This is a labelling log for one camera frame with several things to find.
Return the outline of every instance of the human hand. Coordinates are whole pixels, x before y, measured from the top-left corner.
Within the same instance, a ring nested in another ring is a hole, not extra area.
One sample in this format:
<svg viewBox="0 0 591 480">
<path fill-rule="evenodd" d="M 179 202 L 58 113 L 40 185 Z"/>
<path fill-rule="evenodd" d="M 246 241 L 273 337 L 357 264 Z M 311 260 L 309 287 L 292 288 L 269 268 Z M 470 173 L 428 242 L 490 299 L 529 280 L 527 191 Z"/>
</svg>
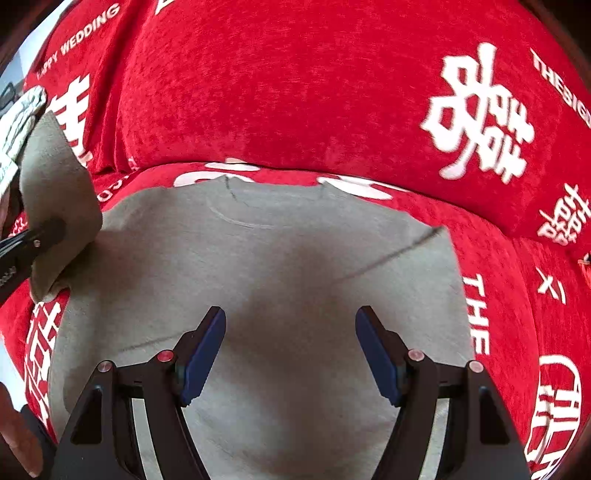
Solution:
<svg viewBox="0 0 591 480">
<path fill-rule="evenodd" d="M 43 470 L 43 453 L 39 440 L 27 428 L 21 414 L 12 408 L 7 388 L 0 382 L 0 435 L 16 459 L 31 477 Z"/>
</svg>

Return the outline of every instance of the blue gripper pad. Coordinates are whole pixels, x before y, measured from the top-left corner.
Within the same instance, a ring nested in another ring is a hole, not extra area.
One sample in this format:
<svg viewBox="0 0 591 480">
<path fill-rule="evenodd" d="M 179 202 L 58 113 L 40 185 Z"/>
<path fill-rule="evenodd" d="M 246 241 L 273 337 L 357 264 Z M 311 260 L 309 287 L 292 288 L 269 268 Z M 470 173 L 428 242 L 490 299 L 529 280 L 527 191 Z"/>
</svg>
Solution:
<svg viewBox="0 0 591 480">
<path fill-rule="evenodd" d="M 363 308 L 360 308 L 355 316 L 355 333 L 374 380 L 378 384 L 380 394 L 389 399 L 392 405 L 398 404 L 401 401 L 402 392 L 397 384 L 397 369 Z"/>
<path fill-rule="evenodd" d="M 219 309 L 205 332 L 203 340 L 201 340 L 187 364 L 184 373 L 184 388 L 179 395 L 184 405 L 189 405 L 192 399 L 201 395 L 201 391 L 212 369 L 213 361 L 216 359 L 225 334 L 226 313 L 222 309 Z"/>
</svg>

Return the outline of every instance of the red bedding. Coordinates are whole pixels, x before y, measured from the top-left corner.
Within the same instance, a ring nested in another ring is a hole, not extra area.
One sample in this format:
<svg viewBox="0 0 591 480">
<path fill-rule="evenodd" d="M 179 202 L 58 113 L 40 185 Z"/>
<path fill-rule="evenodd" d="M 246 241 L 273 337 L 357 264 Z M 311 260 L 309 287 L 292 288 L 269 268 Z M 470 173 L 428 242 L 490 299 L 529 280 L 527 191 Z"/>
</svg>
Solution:
<svg viewBox="0 0 591 480">
<path fill-rule="evenodd" d="M 33 85 L 47 89 L 104 209 L 143 188 L 236 174 L 329 181 L 446 225 L 476 356 L 533 478 L 572 444 L 589 415 L 590 292 L 576 258 L 591 244 L 591 98 L 515 0 L 82 0 Z M 34 308 L 24 284 L 0 310 L 49 429 L 66 302 Z"/>
</svg>

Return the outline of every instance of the metal screw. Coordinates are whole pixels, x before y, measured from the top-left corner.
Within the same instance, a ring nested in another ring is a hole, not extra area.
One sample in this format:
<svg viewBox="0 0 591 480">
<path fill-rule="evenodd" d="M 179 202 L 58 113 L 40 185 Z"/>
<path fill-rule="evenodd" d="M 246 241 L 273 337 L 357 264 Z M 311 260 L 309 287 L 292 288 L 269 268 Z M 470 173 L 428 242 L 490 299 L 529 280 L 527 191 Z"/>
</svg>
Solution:
<svg viewBox="0 0 591 480">
<path fill-rule="evenodd" d="M 408 351 L 408 357 L 415 362 L 422 362 L 425 360 L 425 354 L 416 348 Z"/>
<path fill-rule="evenodd" d="M 162 350 L 156 358 L 158 358 L 158 362 L 165 364 L 174 358 L 174 352 L 172 350 Z"/>
<path fill-rule="evenodd" d="M 111 367 L 113 367 L 113 364 L 111 362 L 109 362 L 108 360 L 105 360 L 104 362 L 99 363 L 98 367 L 96 367 L 96 369 L 104 374 L 106 372 L 108 372 L 109 370 L 111 370 Z"/>
<path fill-rule="evenodd" d="M 472 370 L 476 374 L 480 374 L 484 371 L 484 365 L 482 365 L 480 362 L 476 360 L 470 362 L 468 366 L 470 367 L 470 370 Z"/>
</svg>

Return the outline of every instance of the gray shirt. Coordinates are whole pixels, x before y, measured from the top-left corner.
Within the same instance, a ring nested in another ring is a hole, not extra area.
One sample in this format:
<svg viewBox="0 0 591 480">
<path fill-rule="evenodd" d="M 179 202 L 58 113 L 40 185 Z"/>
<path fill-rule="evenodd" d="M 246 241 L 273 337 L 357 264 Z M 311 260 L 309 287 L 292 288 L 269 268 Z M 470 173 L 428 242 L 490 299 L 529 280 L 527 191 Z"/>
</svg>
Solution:
<svg viewBox="0 0 591 480">
<path fill-rule="evenodd" d="M 133 194 L 66 272 L 72 296 L 50 371 L 60 435 L 92 369 L 172 348 L 212 305 L 228 329 L 185 409 L 212 479 L 369 479 L 396 418 L 355 336 L 371 305 L 409 348 L 471 358 L 449 235 L 324 184 L 220 178 Z M 438 409 L 424 474 L 445 429 Z M 144 465 L 156 462 L 138 421 Z"/>
</svg>

